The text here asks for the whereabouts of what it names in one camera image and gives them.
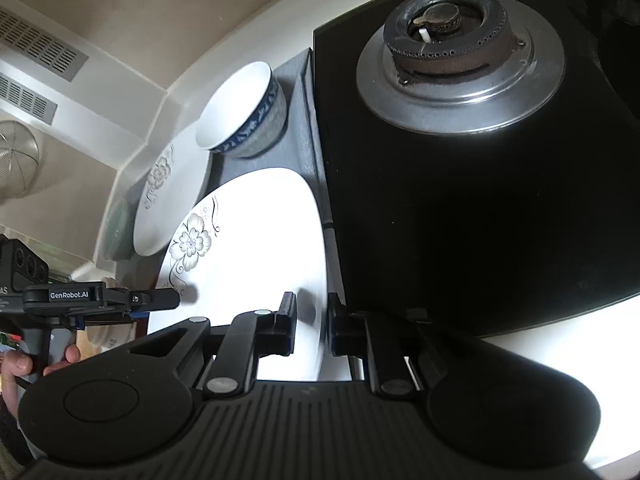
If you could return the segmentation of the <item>person's left hand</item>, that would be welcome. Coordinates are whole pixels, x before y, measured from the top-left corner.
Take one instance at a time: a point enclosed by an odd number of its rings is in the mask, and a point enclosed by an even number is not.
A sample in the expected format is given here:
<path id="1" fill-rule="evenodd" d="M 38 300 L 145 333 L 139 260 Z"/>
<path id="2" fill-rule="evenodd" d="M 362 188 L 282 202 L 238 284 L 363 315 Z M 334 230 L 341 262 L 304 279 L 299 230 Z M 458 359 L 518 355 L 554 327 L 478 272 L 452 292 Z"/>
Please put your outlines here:
<path id="1" fill-rule="evenodd" d="M 47 376 L 57 370 L 62 370 L 72 364 L 78 363 L 81 353 L 76 344 L 71 344 L 65 349 L 64 358 L 47 366 L 43 370 L 43 375 Z M 6 352 L 1 364 L 2 377 L 2 398 L 9 413 L 17 418 L 18 410 L 18 385 L 17 378 L 32 374 L 32 359 L 26 354 L 18 351 Z"/>

